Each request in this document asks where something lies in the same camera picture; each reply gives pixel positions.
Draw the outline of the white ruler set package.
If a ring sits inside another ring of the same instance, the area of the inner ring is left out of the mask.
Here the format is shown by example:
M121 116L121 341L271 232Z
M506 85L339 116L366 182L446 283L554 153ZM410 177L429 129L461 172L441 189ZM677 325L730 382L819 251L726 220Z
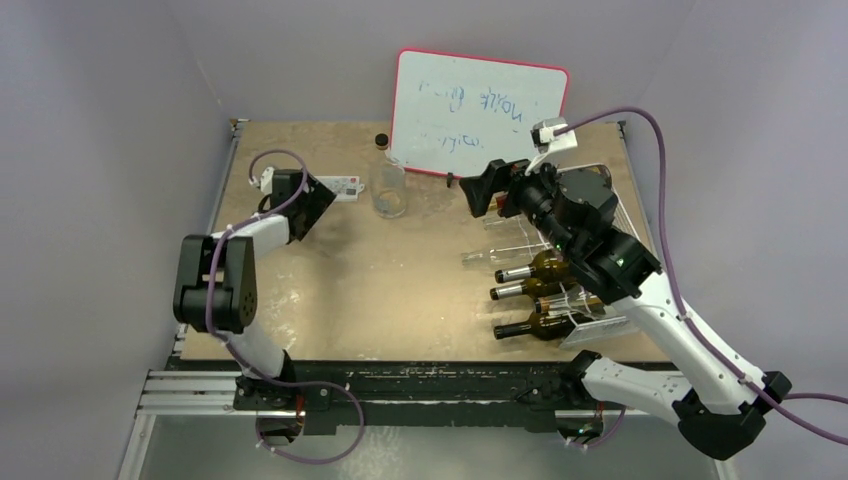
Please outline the white ruler set package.
M359 176L317 176L335 196L336 202L356 202L365 185Z

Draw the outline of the clear glass bottle black cap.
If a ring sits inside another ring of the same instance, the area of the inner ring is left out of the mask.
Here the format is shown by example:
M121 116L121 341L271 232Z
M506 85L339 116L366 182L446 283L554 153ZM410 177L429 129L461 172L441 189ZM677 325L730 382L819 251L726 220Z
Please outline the clear glass bottle black cap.
M407 209L406 175L401 162L390 150L386 133L374 137L377 153L369 165L369 182L375 212L386 219L402 216Z

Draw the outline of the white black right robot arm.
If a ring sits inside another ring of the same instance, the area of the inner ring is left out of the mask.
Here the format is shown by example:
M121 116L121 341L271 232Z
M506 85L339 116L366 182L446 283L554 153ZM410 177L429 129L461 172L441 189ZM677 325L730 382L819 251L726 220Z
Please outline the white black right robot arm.
M585 350L561 381L569 404L597 400L649 413L716 460L753 443L791 382L748 362L674 298L668 269L614 225L618 198L610 180L587 169L559 172L546 163L531 173L525 161L494 160L459 185L473 216L485 214L494 196L501 199L501 216L524 215L577 283L636 325L680 371L673 378Z

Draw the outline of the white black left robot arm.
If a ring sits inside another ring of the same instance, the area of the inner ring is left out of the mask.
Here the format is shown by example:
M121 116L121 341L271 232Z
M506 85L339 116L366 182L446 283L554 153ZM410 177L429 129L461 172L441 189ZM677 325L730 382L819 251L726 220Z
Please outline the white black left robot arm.
M297 399L298 382L288 353L256 319L257 260L302 240L336 194L300 170L276 170L262 208L248 220L214 234L183 238L172 311L176 321L221 341L243 375L261 380L259 395L272 408Z

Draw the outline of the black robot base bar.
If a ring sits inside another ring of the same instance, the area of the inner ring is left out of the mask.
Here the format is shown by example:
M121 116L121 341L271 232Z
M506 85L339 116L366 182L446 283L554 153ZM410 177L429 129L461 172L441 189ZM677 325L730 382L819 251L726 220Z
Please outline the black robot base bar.
M565 383L566 362L312 361L293 364L297 388L240 376L233 407L294 424L308 435L340 427L513 427L599 434L621 407Z

